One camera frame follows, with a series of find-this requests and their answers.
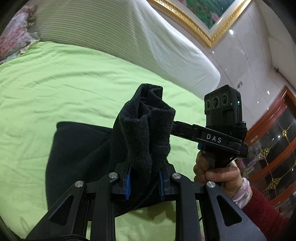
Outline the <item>right forearm red sleeve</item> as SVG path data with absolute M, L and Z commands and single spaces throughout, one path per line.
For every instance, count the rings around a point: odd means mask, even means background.
M 262 231 L 267 240 L 283 240 L 288 218 L 283 217 L 246 178 L 227 182 L 225 191 L 232 201 Z

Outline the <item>right hand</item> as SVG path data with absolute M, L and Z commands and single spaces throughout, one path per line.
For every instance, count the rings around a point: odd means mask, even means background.
M 197 183 L 222 182 L 224 192 L 232 198 L 240 189 L 243 179 L 239 168 L 229 166 L 226 168 L 210 169 L 209 163 L 202 151 L 196 156 L 196 164 L 193 167 L 194 181 Z

